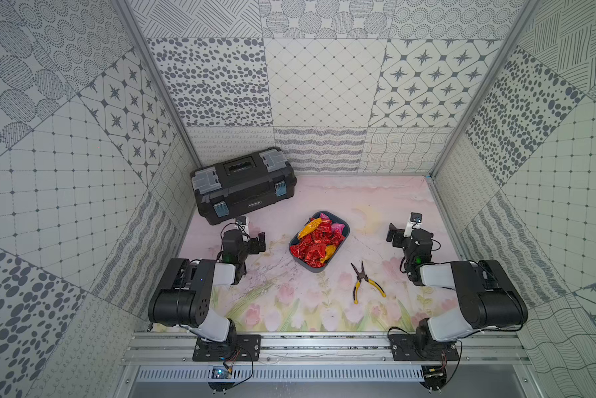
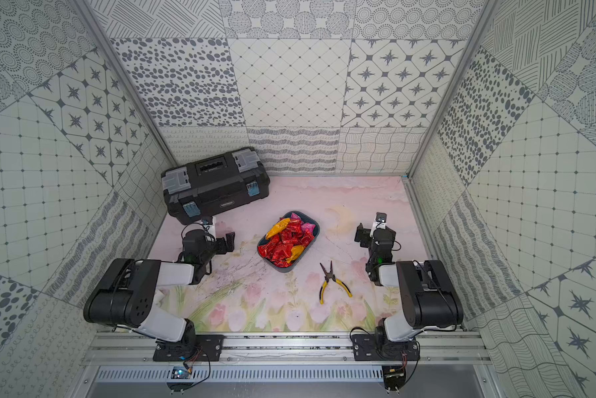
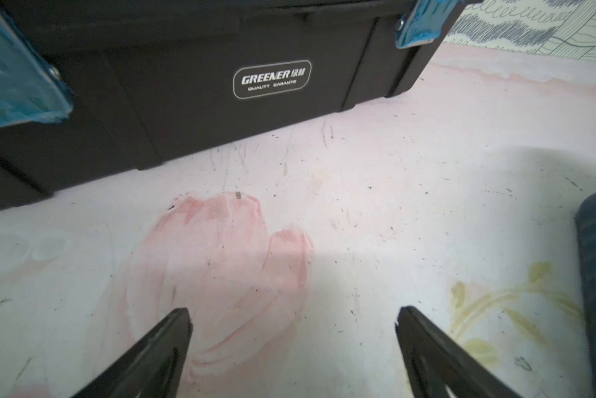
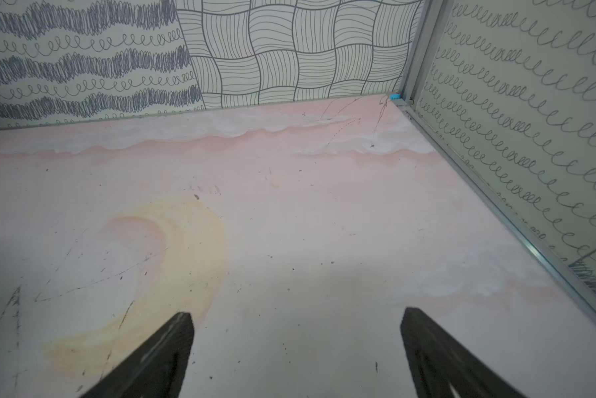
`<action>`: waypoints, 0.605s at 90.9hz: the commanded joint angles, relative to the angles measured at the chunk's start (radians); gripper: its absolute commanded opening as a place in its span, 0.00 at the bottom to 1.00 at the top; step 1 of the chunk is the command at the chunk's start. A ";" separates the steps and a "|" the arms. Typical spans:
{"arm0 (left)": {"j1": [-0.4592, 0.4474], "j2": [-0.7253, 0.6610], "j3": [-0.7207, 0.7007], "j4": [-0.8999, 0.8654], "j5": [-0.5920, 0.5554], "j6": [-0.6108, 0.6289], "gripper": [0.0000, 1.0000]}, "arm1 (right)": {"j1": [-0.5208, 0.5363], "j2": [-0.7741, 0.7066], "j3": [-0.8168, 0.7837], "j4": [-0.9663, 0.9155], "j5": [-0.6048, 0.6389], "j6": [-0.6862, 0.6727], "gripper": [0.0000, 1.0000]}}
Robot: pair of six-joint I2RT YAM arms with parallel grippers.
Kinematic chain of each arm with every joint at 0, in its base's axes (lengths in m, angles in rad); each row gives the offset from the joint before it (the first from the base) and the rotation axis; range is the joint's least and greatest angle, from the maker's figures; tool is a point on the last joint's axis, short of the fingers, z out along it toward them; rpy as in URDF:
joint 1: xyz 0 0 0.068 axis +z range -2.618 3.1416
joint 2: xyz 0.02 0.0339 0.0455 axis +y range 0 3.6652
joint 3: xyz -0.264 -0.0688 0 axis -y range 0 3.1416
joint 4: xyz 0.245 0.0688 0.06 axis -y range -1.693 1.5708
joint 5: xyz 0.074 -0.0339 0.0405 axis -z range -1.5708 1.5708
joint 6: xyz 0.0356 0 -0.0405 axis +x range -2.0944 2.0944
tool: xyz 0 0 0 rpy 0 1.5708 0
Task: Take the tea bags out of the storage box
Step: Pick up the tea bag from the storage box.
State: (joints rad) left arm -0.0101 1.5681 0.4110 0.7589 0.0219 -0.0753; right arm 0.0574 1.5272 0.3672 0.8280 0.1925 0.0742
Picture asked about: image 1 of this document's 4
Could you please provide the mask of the yellow tea bag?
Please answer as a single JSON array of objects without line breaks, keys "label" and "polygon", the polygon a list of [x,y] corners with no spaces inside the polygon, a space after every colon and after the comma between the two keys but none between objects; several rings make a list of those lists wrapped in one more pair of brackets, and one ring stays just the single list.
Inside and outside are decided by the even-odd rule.
[{"label": "yellow tea bag", "polygon": [[315,219],[310,220],[298,234],[298,239],[302,240],[305,237],[307,237],[309,234],[311,234],[312,232],[316,231],[318,229],[318,227],[321,225],[321,223],[322,223],[321,218],[315,218]]},{"label": "yellow tea bag", "polygon": [[320,258],[321,264],[325,264],[326,262],[328,262],[329,259],[334,255],[336,250],[337,247],[335,245],[328,245],[326,247],[325,255],[322,258]]}]

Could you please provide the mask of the magenta tea bag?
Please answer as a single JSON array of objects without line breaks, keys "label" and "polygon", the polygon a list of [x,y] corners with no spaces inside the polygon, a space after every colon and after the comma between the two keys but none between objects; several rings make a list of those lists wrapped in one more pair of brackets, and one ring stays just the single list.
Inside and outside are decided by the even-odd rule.
[{"label": "magenta tea bag", "polygon": [[334,221],[331,216],[325,214],[324,212],[321,212],[320,214],[320,218],[322,220],[321,222],[321,228],[325,231],[325,232],[331,232],[331,233],[339,233],[341,235],[344,234],[344,229],[346,228],[346,225],[343,222],[336,222]]}]

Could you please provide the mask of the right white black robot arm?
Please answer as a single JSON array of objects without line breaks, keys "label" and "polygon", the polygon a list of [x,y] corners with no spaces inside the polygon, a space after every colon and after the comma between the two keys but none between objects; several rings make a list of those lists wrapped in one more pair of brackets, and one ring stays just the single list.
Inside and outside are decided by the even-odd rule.
[{"label": "right white black robot arm", "polygon": [[415,334],[418,350],[484,330],[515,332],[528,321],[527,305],[498,261],[436,263],[434,235],[417,222],[403,229],[390,224],[386,241],[402,249],[401,271],[414,285],[453,290],[457,296],[457,308],[420,321]]}]

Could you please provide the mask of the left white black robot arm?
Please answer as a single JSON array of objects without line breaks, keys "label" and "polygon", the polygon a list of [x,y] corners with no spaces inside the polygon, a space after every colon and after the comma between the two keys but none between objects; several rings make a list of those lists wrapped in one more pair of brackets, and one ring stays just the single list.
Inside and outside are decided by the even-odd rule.
[{"label": "left white black robot arm", "polygon": [[263,232],[250,237],[233,229],[223,234],[222,250],[216,260],[170,260],[148,303],[149,320],[185,328],[210,345],[234,348],[235,324],[211,308],[213,288],[237,285],[247,274],[247,258],[266,248]]}]

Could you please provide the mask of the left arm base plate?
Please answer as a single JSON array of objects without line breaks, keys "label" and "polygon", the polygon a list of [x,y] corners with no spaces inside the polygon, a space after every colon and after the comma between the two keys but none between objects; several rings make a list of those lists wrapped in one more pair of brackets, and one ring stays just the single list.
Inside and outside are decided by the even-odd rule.
[{"label": "left arm base plate", "polygon": [[262,343],[259,334],[237,334],[223,343],[209,343],[201,339],[195,344],[193,361],[208,362],[257,362]]}]

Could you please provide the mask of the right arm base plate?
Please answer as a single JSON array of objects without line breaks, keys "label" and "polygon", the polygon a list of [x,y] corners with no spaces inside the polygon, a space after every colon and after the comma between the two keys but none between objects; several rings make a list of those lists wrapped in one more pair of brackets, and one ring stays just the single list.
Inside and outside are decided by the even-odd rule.
[{"label": "right arm base plate", "polygon": [[394,361],[396,362],[442,362],[457,361],[460,359],[460,352],[455,343],[436,342],[405,333],[389,333],[387,335],[389,346]]}]

